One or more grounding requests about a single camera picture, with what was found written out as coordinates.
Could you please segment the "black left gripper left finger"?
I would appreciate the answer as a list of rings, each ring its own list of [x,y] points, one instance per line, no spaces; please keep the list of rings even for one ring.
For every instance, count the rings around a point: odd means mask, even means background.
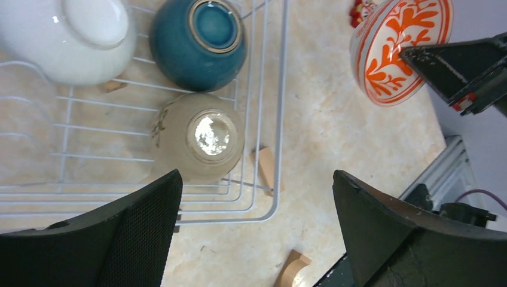
[[[160,286],[182,187],[173,170],[42,230],[1,234],[1,285]]]

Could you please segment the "large white bowl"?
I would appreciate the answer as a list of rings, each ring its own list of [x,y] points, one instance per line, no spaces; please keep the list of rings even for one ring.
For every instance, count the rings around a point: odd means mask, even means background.
[[[129,1],[1,1],[1,48],[59,84],[115,78],[131,62],[136,41]]]

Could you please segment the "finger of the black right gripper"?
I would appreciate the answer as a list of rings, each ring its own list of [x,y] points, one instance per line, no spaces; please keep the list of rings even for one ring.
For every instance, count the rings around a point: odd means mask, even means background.
[[[458,69],[471,79],[476,72],[506,63],[506,33],[473,41],[405,47],[400,57],[445,103],[452,104],[452,97],[463,82],[451,70]],[[496,102],[505,103],[506,96]]]

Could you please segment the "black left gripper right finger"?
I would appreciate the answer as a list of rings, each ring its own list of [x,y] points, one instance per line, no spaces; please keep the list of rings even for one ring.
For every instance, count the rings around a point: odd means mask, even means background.
[[[506,285],[506,233],[423,210],[343,170],[332,190],[356,286]]]

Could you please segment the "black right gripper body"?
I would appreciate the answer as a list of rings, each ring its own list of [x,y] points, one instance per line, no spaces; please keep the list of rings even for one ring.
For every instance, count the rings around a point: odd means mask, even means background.
[[[479,114],[506,96],[506,63],[496,63],[476,72],[471,79],[458,69],[451,71],[463,82],[451,101],[451,107],[461,116]]]

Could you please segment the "white orange pattern bowl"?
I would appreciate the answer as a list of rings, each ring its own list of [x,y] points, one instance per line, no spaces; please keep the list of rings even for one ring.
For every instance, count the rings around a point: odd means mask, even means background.
[[[448,0],[381,1],[354,28],[349,51],[359,88],[378,106],[394,106],[423,86],[422,77],[400,57],[405,47],[444,44],[452,30]]]

